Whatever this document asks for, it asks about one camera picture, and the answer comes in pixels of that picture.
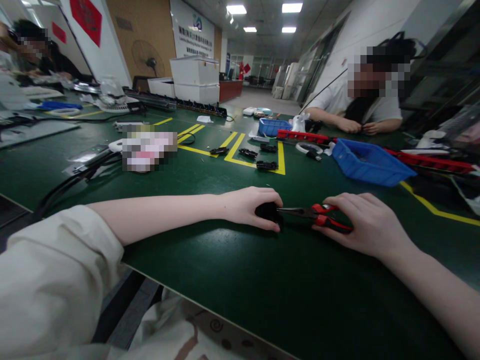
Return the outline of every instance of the sleeve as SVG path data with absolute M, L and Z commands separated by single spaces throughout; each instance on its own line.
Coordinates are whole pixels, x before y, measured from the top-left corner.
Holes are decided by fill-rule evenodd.
M 332 101 L 332 90 L 327 87 L 320 95 L 315 97 L 308 105 L 308 108 L 319 108 L 325 110 Z
M 0 255 L 0 358 L 88 344 L 122 255 L 108 225 L 83 205 L 12 235 Z
M 373 111 L 372 119 L 375 123 L 380 123 L 389 119 L 402 120 L 399 98 L 393 96 L 381 97 L 378 106 Z

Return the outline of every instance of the red decoration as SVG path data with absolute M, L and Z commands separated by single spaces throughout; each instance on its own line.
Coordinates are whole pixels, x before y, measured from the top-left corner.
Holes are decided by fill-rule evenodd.
M 90 0 L 70 0 L 71 14 L 90 39 L 100 47 L 102 14 Z
M 238 65 L 239 70 L 240 70 L 240 75 L 238 75 L 238 80 L 243 80 L 244 79 L 244 62 L 240 61 L 240 64 Z
M 55 35 L 62 43 L 67 43 L 67 34 L 60 26 L 58 26 L 53 21 L 51 22 L 51 30 L 53 32 L 53 35 Z

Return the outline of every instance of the hand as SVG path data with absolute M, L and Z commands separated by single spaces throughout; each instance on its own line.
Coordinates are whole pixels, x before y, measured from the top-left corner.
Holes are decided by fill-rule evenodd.
M 358 122 L 343 117 L 338 120 L 336 127 L 348 134 L 356 134 L 362 130 L 362 125 Z
M 348 235 L 316 225 L 313 225 L 312 229 L 332 238 L 346 248 L 373 256 L 381 261 L 418 250 L 393 210 L 372 194 L 343 193 L 328 197 L 323 203 L 338 207 L 350 218 L 354 229 Z
M 254 227 L 280 232 L 280 227 L 273 221 L 255 215 L 255 209 L 264 203 L 284 206 L 280 195 L 270 187 L 247 187 L 241 190 L 219 195 L 220 218 L 232 223 L 252 225 Z
M 363 132 L 366 135 L 373 136 L 379 133 L 380 124 L 378 122 L 369 122 L 363 125 Z

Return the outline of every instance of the wall sign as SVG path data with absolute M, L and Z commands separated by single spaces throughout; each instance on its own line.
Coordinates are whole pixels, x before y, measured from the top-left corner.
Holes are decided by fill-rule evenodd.
M 176 57 L 214 58 L 215 25 L 181 0 L 170 0 Z
M 70 0 L 71 15 L 87 33 L 90 39 L 100 47 L 102 37 L 102 14 L 90 0 Z
M 58 26 L 53 21 L 51 22 L 51 30 L 53 32 L 53 35 L 55 35 L 62 43 L 67 43 L 67 34 L 60 26 Z

